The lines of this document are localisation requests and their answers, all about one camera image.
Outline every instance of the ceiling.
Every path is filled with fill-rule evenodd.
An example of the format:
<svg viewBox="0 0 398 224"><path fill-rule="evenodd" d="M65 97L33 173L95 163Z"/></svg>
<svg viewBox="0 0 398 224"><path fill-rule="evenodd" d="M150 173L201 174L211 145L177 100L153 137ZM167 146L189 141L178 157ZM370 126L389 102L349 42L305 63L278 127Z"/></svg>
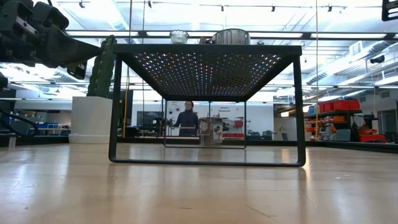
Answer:
<svg viewBox="0 0 398 224"><path fill-rule="evenodd" d="M132 13L131 28L137 30L222 30L239 28L250 31L275 32L396 32L397 21L381 21L382 0L350 0L324 1L318 0L318 15L314 0L163 0L134 1L130 10L128 0L52 0L52 3L69 19L67 30L128 30L130 13ZM89 44L99 46L103 39L79 38ZM136 44L169 44L169 39L133 39ZM394 43L382 52L368 55L384 54L386 60L382 64L368 65L366 59L350 57L349 47L358 41L354 40L259 40L252 38L252 44L259 41L266 45L301 45L303 84L322 72L327 73L319 80L319 85L335 86L346 82L345 85L393 85L396 80L395 66L388 71L365 76L354 82L347 80L358 77L366 71L377 70L396 61L396 47ZM118 43L127 43L126 39L118 39ZM376 42L362 42L363 50L367 51ZM52 98L70 98L73 95L84 95L85 83L91 75L93 59L89 62L85 80L76 80L68 76L61 68L50 69L44 66L29 68L24 65L0 65L0 71L15 82L47 82L45 85L19 84L11 85L17 90L29 90L48 93ZM284 70L270 84L293 85L292 66ZM126 82L127 66L123 66L122 82ZM130 82L142 83L132 70ZM322 94L330 95L336 88L325 87ZM142 85L132 86L130 89L141 90ZM306 96L313 96L314 89L306 87ZM263 91L274 92L275 97L289 99L294 94L292 88L265 88Z"/></svg>

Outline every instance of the pipe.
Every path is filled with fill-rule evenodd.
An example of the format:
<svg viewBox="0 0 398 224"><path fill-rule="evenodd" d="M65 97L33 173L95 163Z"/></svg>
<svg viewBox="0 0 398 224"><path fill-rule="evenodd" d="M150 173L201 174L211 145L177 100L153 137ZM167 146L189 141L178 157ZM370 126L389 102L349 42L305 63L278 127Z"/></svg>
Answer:
<svg viewBox="0 0 398 224"><path fill-rule="evenodd" d="M363 52L360 53L361 56L351 57L348 54L344 54L338 59L334 60L332 63L329 63L325 69L322 69L321 74L317 75L317 72L312 72L310 77L307 79L306 83L308 85L312 85L313 83L322 80L330 75L336 74L340 71L346 70L351 66L353 62L356 62L361 59L369 59L379 53L381 53L386 48L396 44L396 41L380 41L376 44L372 44L370 47L367 47Z"/></svg>
<svg viewBox="0 0 398 224"><path fill-rule="evenodd" d="M384 67L377 68L377 69L375 69L375 70L373 70L373 71L371 71L371 72L365 73L365 74L363 74L363 75L358 75L357 77L350 78L349 80L343 81L343 82L341 82L341 83L339 83L339 84L337 84L337 85L338 85L338 86L341 86L341 85L349 85L350 83L354 83L354 82L356 82L356 81L358 81L358 80L364 79L364 78L366 78L366 77L369 77L369 76L371 76L371 75L374 75L374 74L377 74L377 73L380 73L380 72L383 72L383 71L384 71L384 72L389 72L390 70L395 69L396 66L398 66L398 62L394 62L394 63L391 63L391 64L386 65L386 66L384 66ZM327 91L330 91L330 90L321 90L321 91L319 91L319 92L318 92L318 96L324 95Z"/></svg>

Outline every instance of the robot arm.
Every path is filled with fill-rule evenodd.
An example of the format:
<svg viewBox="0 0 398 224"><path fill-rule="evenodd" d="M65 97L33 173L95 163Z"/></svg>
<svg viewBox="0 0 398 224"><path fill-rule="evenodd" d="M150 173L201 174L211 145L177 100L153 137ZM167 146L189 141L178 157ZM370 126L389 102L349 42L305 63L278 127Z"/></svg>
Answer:
<svg viewBox="0 0 398 224"><path fill-rule="evenodd" d="M66 35L68 19L55 7L31 0L0 0L0 62L33 67L61 66L77 79L84 79L87 60L100 48Z"/></svg>

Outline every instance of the cable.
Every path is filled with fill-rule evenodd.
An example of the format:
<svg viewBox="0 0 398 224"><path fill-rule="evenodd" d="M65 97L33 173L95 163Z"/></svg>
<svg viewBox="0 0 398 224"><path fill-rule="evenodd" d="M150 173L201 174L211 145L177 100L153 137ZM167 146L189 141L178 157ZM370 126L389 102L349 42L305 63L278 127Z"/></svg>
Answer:
<svg viewBox="0 0 398 224"><path fill-rule="evenodd" d="M32 121L29 121L29 120L26 119L26 118L23 118L23 117L20 117L20 116L17 116L17 115L13 115L13 114L7 113L7 112L4 111L2 108L0 108L0 113L2 113L2 114L5 115L5 116L8 116L8 117L10 117L10 118L15 118L15 119L18 119L18 120L20 120L20 121L23 121L23 122L26 122L26 123L32 125L32 127L34 128L34 132L33 132L32 134L22 134L22 133L20 133L19 131L15 130L10 124L8 124L7 122L5 122L3 119L0 119L0 124L2 124L2 125L5 126L8 130L10 130L11 132L17 134L17 135L20 136L20 137L33 137L33 136L35 136L35 135L39 132L39 129L37 128L36 124L35 124L34 122L32 122Z"/></svg>
<svg viewBox="0 0 398 224"><path fill-rule="evenodd" d="M142 30L145 28L145 0L144 0L144 10L142 13ZM142 79L142 127L145 125L145 98L144 98L144 79ZM142 137L145 137L145 130L143 129Z"/></svg>
<svg viewBox="0 0 398 224"><path fill-rule="evenodd" d="M132 0L130 0L130 17L129 17L129 44L131 43L131 19L132 19ZM126 137L126 118L127 118L127 99L130 90L130 68L127 66L127 83L126 92L124 94L124 118L123 118L123 138Z"/></svg>
<svg viewBox="0 0 398 224"><path fill-rule="evenodd" d="M318 0L315 0L315 22L317 23L317 49L316 49L316 63L317 63L317 108L319 108L319 86L318 86ZM318 141L318 110L315 110L315 141Z"/></svg>
<svg viewBox="0 0 398 224"><path fill-rule="evenodd" d="M145 125L145 97L144 97L144 79L142 79L142 126ZM145 137L145 130L143 129L142 136Z"/></svg>

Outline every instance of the black metal table frame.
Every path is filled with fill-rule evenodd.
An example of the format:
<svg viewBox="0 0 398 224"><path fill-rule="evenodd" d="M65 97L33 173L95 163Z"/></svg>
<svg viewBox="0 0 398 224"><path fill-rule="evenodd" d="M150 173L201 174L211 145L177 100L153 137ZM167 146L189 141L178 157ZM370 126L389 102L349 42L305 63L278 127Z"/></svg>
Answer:
<svg viewBox="0 0 398 224"><path fill-rule="evenodd" d="M121 89L122 75L122 54L117 50L116 64L114 73L114 94L112 104L111 130L109 135L109 153L108 158L111 162L133 163L133 164L175 164L175 165L206 165L206 166L256 166L256 167L301 167L306 161L305 155L305 134L304 134L304 115L303 115L303 95L300 68L300 55L291 55L294 72L294 88L295 88L295 107L296 107L296 126L297 126L297 162L295 163L269 163L269 162L215 162L215 161L160 161L149 159L119 159L116 157L116 148L118 141L118 119L119 119L119 101Z"/></svg>
<svg viewBox="0 0 398 224"><path fill-rule="evenodd" d="M167 121L167 113L166 113L166 111L167 111L167 100L165 101L165 113L164 113L164 120L165 121ZM186 149L186 148L195 148L195 149L246 149L246 146L248 145L247 144L247 139L246 139L246 102L244 102L244 120L243 120L243 126L244 126L244 129L243 129L243 131L244 131L244 133L243 133L243 137L244 137L244 141L243 141L243 147L221 147L221 146L219 146L219 147L214 147L214 146L205 146L205 147L198 147L198 146L192 146L192 147L188 147L188 146L168 146L167 145L167 143L166 143L166 140L167 140L167 135L166 135L166 126L167 125L165 125L164 126L164 135L163 135L163 138L164 138L164 141L163 141L163 146L164 147L170 147L170 148L181 148L181 149Z"/></svg>

